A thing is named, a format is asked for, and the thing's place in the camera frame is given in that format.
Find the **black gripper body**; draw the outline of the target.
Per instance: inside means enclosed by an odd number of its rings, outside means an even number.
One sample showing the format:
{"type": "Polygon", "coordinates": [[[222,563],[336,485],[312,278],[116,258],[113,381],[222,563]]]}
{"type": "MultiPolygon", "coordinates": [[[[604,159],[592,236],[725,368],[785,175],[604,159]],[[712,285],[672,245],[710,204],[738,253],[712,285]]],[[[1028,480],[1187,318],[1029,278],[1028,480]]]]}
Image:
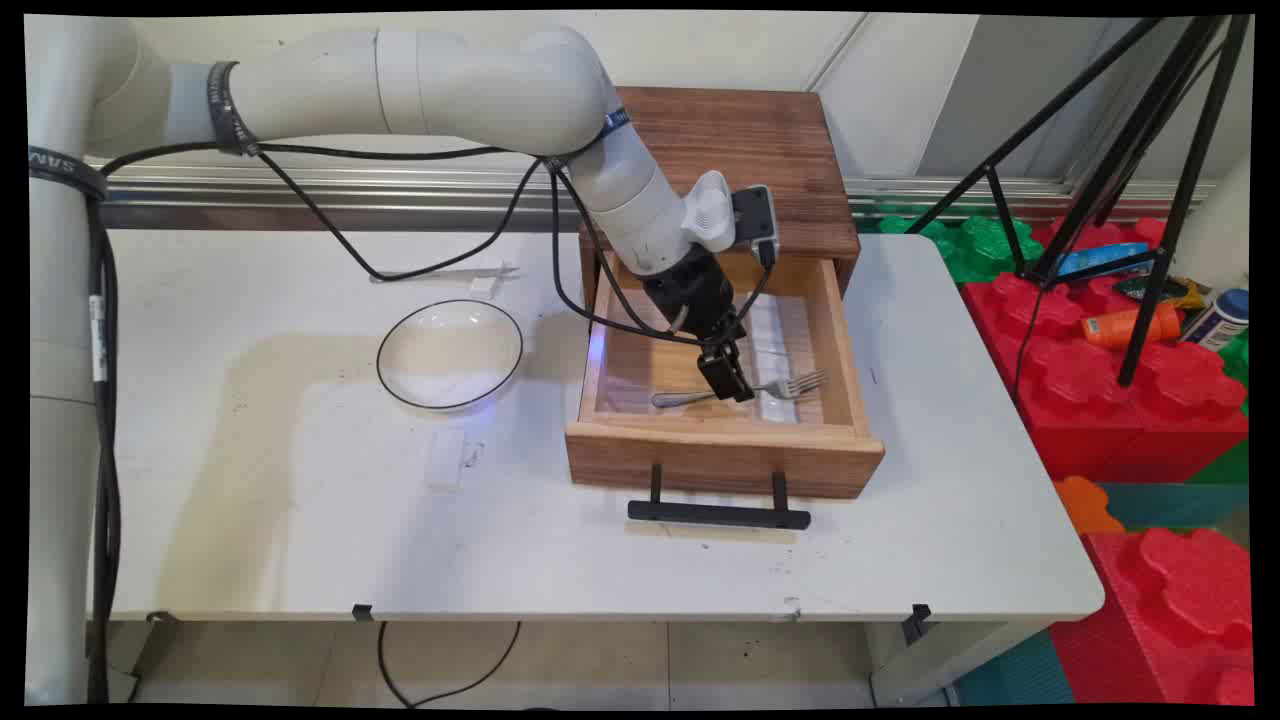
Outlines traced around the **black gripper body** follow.
{"type": "Polygon", "coordinates": [[[736,350],[746,336],[733,305],[733,287],[712,252],[700,245],[671,268],[640,279],[645,295],[668,322],[667,334],[684,332],[736,350]]]}

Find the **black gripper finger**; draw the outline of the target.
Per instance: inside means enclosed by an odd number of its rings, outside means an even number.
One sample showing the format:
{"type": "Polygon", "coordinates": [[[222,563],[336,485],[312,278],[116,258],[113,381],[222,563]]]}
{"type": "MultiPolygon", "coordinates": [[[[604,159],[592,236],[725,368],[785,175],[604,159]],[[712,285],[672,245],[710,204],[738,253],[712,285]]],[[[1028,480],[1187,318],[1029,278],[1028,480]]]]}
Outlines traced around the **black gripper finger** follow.
{"type": "Polygon", "coordinates": [[[698,369],[710,392],[719,400],[739,398],[739,360],[736,348],[704,348],[698,369]]]}
{"type": "Polygon", "coordinates": [[[740,404],[754,400],[756,392],[742,369],[739,347],[735,341],[730,340],[722,343],[722,359],[731,379],[732,400],[740,404]]]}

